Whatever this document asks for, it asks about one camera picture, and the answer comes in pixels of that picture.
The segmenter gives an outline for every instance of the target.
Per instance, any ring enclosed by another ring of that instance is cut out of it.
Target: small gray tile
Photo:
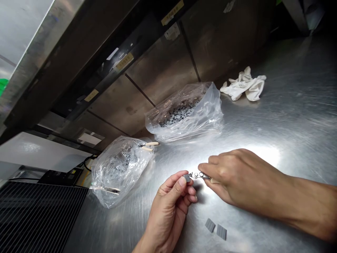
[[[226,240],[227,239],[227,230],[224,227],[222,227],[221,225],[218,224],[217,235],[220,236],[222,239]]]
[[[191,181],[190,176],[188,174],[184,175],[184,178],[186,179],[187,183]]]
[[[205,226],[211,233],[213,233],[214,228],[215,228],[215,223],[211,221],[210,218],[207,219]]]

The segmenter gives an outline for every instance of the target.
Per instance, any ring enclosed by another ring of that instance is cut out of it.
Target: wrist
[[[132,253],[156,253],[157,247],[146,233],[143,234]]]

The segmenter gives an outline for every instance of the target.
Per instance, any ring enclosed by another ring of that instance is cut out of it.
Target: green object
[[[8,84],[7,79],[0,79],[0,97],[1,97],[2,93],[4,92],[7,84]]]

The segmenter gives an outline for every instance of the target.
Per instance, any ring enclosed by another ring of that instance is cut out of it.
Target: yellow label
[[[84,101],[89,102],[98,94],[98,90],[93,90],[85,99]]]
[[[179,3],[161,20],[161,24],[167,25],[169,21],[172,19],[171,17],[174,16],[182,7],[184,6],[184,1],[180,0]]]
[[[131,62],[133,59],[133,55],[131,53],[128,53],[126,56],[124,56],[123,60],[121,60],[116,68],[118,70],[121,70],[122,68],[124,68],[126,65],[128,65],[129,62]]]

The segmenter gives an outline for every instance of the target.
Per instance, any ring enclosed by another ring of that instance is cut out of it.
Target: fingernail
[[[179,178],[178,183],[180,186],[185,186],[186,184],[186,179],[184,177]]]
[[[191,201],[192,202],[197,202],[198,201],[197,196],[191,196]]]

